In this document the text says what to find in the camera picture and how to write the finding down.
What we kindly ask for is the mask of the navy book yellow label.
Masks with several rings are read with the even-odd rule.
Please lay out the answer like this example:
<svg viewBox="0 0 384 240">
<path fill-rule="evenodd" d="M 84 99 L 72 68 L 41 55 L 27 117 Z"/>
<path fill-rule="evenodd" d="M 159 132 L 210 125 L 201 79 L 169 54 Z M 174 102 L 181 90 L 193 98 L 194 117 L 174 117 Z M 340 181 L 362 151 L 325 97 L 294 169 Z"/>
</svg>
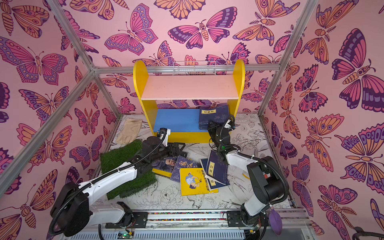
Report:
<svg viewBox="0 0 384 240">
<path fill-rule="evenodd" d="M 209 122 L 199 122 L 198 127 L 199 130 L 206 131 L 209 128 L 210 123 Z"/>
</svg>

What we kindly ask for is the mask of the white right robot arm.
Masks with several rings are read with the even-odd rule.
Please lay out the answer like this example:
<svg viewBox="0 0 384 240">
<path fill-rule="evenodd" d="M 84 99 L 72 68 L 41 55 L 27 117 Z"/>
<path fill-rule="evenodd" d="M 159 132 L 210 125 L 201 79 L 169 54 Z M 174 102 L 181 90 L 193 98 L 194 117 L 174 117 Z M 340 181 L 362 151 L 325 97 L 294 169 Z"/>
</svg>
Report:
<svg viewBox="0 0 384 240">
<path fill-rule="evenodd" d="M 289 185 L 275 160 L 266 156 L 258 158 L 242 152 L 241 147 L 231 143 L 230 131 L 235 129 L 235 117 L 230 115 L 223 123 L 209 121 L 208 133 L 216 149 L 207 163 L 207 175 L 223 183 L 228 167 L 245 171 L 251 181 L 252 196 L 241 205 L 243 221 L 264 214 L 273 205 L 284 202 L 289 196 Z"/>
</svg>

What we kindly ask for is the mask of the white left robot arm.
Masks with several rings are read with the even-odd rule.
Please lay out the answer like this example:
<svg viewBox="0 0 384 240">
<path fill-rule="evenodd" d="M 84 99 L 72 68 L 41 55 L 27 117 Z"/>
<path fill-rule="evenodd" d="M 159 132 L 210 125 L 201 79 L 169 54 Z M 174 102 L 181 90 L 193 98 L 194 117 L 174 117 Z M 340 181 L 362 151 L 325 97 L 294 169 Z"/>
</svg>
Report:
<svg viewBox="0 0 384 240">
<path fill-rule="evenodd" d="M 125 158 L 118 167 L 80 184 L 66 183 L 51 209 L 49 234 L 72 237 L 88 225 L 104 223 L 128 226 L 132 211 L 126 204 L 119 203 L 116 208 L 107 207 L 101 213 L 93 211 L 91 206 L 119 186 L 151 172 L 154 162 L 165 157 L 185 157 L 185 146 L 184 143 L 167 143 L 166 136 L 148 137 L 142 143 L 142 149 L 133 157 Z"/>
</svg>

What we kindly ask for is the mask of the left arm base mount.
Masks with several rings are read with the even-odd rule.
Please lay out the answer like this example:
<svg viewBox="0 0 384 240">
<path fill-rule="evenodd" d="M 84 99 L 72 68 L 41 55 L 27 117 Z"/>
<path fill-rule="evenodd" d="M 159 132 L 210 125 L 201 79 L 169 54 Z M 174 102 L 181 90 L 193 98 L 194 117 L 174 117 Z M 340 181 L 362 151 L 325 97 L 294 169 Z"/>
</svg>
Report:
<svg viewBox="0 0 384 240">
<path fill-rule="evenodd" d="M 133 210 L 124 202 L 117 202 L 117 205 L 123 209 L 124 215 L 116 223 L 106 223 L 106 229 L 118 228 L 145 228 L 148 222 L 148 212 L 133 212 Z"/>
</svg>

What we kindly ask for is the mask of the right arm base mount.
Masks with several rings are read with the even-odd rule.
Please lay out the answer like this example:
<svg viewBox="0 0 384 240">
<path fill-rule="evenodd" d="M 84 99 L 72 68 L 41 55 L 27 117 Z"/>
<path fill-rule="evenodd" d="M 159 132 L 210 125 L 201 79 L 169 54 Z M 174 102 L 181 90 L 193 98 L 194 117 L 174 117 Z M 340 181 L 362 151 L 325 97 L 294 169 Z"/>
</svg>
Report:
<svg viewBox="0 0 384 240">
<path fill-rule="evenodd" d="M 229 227 L 262 227 L 268 222 L 264 213 L 250 216 L 245 211 L 237 210 L 227 211 L 226 215 Z"/>
</svg>

